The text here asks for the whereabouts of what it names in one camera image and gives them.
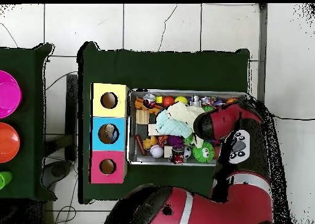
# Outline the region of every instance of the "pink box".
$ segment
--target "pink box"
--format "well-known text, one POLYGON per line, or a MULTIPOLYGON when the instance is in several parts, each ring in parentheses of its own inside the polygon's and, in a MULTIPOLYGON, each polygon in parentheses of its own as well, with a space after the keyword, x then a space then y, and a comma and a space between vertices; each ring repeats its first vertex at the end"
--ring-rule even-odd
POLYGON ((127 173, 127 161, 124 151, 92 151, 91 183, 123 183, 127 173), (115 163, 112 174, 104 174, 100 169, 103 160, 115 163))

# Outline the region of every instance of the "blue box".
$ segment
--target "blue box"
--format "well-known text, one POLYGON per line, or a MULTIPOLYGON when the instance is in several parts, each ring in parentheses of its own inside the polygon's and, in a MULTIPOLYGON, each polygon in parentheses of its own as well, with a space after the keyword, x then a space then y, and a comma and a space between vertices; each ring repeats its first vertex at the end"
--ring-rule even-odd
POLYGON ((93 151, 124 151, 126 144, 125 118, 98 118, 93 117, 92 150, 93 151), (119 135, 114 143, 105 144, 98 137, 98 131, 104 124, 113 124, 117 127, 119 135))

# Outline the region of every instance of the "white ball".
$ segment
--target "white ball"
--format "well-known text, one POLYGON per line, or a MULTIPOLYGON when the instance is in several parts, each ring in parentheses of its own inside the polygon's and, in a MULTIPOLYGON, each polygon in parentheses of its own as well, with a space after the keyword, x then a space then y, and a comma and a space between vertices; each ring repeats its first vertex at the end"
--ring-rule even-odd
POLYGON ((161 158, 163 156, 164 150, 159 145, 153 145, 150 149, 150 153, 154 158, 161 158))
POLYGON ((185 146, 184 159, 188 159, 191 156, 191 150, 189 147, 185 146))

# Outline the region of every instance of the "yellow box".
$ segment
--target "yellow box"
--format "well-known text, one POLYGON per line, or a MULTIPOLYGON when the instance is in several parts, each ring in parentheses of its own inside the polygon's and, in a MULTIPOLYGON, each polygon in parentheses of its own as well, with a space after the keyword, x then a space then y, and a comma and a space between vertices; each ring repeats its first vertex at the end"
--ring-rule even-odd
POLYGON ((93 83, 93 116, 125 118, 128 91, 129 88, 125 85, 93 83), (112 93, 110 96, 115 99, 115 106, 112 109, 104 106, 103 98, 106 93, 112 93))

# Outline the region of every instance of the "pink bowl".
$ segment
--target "pink bowl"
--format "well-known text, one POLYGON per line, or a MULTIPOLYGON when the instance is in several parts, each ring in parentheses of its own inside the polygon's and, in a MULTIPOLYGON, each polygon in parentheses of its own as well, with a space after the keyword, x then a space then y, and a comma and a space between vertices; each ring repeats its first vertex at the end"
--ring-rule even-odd
POLYGON ((0 70, 0 118, 12 114, 20 104, 22 92, 16 80, 0 70))

